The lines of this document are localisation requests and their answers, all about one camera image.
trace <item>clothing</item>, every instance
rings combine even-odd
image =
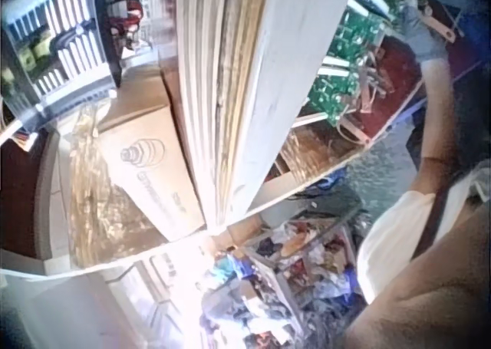
[[[478,165],[449,191],[435,242],[455,224],[477,179],[489,179],[489,161]],[[489,181],[479,183],[481,193],[489,195]],[[409,191],[373,225],[358,253],[358,282],[370,304],[406,266],[420,240],[433,206],[435,194]]]

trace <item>wooden board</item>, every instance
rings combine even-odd
[[[347,1],[176,0],[176,118],[213,232],[244,216]]]
[[[347,2],[265,1],[235,153],[239,161],[230,170],[232,201],[226,223],[244,215],[261,186],[302,108]]]

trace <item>cardboard box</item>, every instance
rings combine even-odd
[[[158,66],[131,68],[99,125],[111,180],[170,241],[204,225]]]

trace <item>gray glove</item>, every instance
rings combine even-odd
[[[447,58],[443,39],[436,32],[430,31],[420,20],[420,12],[417,8],[411,5],[404,7],[402,29],[418,63]]]

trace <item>wooden plank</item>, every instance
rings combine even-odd
[[[244,217],[255,215],[256,213],[275,205],[283,199],[287,199],[288,197],[301,192],[311,184],[328,176],[330,173],[333,173],[335,170],[346,166],[350,161],[359,157],[363,152],[364,150],[362,147],[354,150],[352,153],[347,154],[347,156],[339,163],[327,169],[323,169],[321,172],[312,178],[307,179],[303,183],[298,182],[291,172],[263,183]]]
[[[307,97],[347,2],[266,0],[235,154],[240,161],[231,170],[233,199],[227,223],[243,217],[259,190]]]
[[[225,214],[228,212],[230,193],[232,191],[232,175],[236,168],[237,157],[237,133],[243,125],[242,112],[244,110],[244,96],[248,84],[252,56],[256,43],[256,35],[259,29],[259,21],[262,16],[264,0],[242,0],[240,17],[238,20],[236,47],[232,63],[232,79],[230,84],[229,102],[226,108],[226,129],[223,157],[222,177],[220,182],[220,212],[219,223],[224,225]]]

